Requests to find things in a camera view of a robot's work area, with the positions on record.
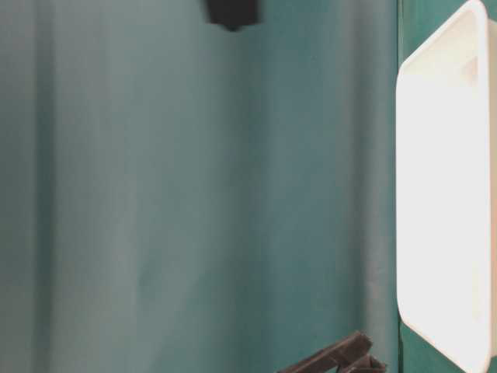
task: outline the teal fabric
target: teal fabric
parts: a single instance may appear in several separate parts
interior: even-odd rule
[[[0,371],[397,371],[395,0],[0,5]]]
[[[488,14],[497,19],[497,1],[484,0]],[[426,40],[464,0],[399,0],[398,2],[398,59],[402,63]],[[451,373],[461,371],[420,336],[401,324],[401,371],[404,373]],[[489,372],[497,372],[493,359]]]

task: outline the black object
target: black object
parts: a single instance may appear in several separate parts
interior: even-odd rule
[[[210,23],[230,31],[259,22],[259,0],[204,0]]]
[[[365,334],[354,332],[278,373],[324,373],[335,367],[337,373],[384,373],[387,366],[367,353],[372,345]]]

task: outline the curtain fold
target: curtain fold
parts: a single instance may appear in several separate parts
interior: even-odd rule
[[[395,0],[4,3],[0,371],[398,370]]]

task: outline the white container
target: white container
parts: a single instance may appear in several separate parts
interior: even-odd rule
[[[404,323],[468,373],[497,354],[497,23],[466,2],[397,83]]]

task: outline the teal backdrop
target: teal backdrop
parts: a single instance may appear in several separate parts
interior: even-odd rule
[[[483,2],[487,6],[488,15],[492,19],[497,19],[497,1]],[[398,0],[399,64],[463,4],[464,0]],[[462,372],[406,325],[401,324],[400,331],[400,365],[404,373]],[[457,330],[454,330],[454,336],[457,336]],[[488,371],[497,372],[495,359]]]
[[[0,371],[398,371],[395,0],[3,0]]]

